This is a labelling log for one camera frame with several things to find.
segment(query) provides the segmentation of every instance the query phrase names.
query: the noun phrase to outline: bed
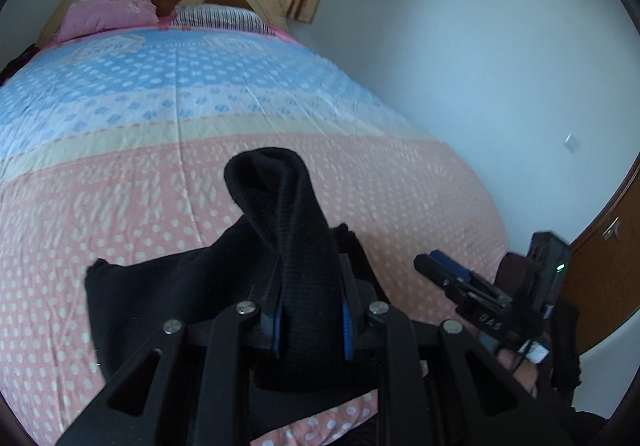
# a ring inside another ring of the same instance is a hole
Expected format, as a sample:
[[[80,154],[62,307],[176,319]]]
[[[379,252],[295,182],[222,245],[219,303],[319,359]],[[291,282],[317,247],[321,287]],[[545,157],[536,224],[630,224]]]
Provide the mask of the bed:
[[[299,153],[329,224],[356,232],[413,319],[454,313],[413,270],[417,253],[440,248],[495,275],[507,238],[473,171],[331,62],[283,36],[229,30],[133,28],[52,44],[74,1],[44,28],[47,49],[0,88],[0,392],[37,444],[54,444],[104,384],[87,266],[210,245],[240,215],[222,173],[243,150]],[[287,29],[277,0],[152,1],[161,14],[240,6]],[[331,411],[357,425],[375,412],[366,396]],[[322,419],[255,444],[328,444],[332,431],[309,432]]]

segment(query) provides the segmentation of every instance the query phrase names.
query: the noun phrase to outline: black fabric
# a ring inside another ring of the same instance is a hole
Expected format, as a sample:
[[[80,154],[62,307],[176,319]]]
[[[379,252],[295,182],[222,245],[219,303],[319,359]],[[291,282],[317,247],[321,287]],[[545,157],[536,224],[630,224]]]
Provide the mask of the black fabric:
[[[31,44],[27,49],[22,51],[19,56],[4,66],[4,69],[0,71],[0,87],[22,67],[27,65],[31,61],[31,58],[38,54],[38,51],[40,51],[40,49],[38,49],[35,44]]]
[[[574,442],[575,446],[589,446],[594,438],[607,424],[607,419],[589,412],[575,412],[571,409],[566,415],[556,416],[560,426]],[[616,446],[626,446],[632,443],[619,443]]]
[[[562,296],[556,301],[551,315],[551,340],[554,352],[554,370],[551,386],[558,394],[573,399],[574,390],[580,386],[580,355],[575,333],[578,325],[578,311],[575,305]]]
[[[225,181],[244,215],[212,246],[126,267],[98,260],[85,287],[92,337],[108,380],[164,321],[196,323],[243,299],[259,302],[256,293],[278,263],[285,349],[278,362],[255,368],[255,438],[375,387],[373,363],[343,359],[338,251],[349,255],[357,278],[387,298],[354,233],[346,225],[329,229],[297,154],[241,153],[226,166]]]

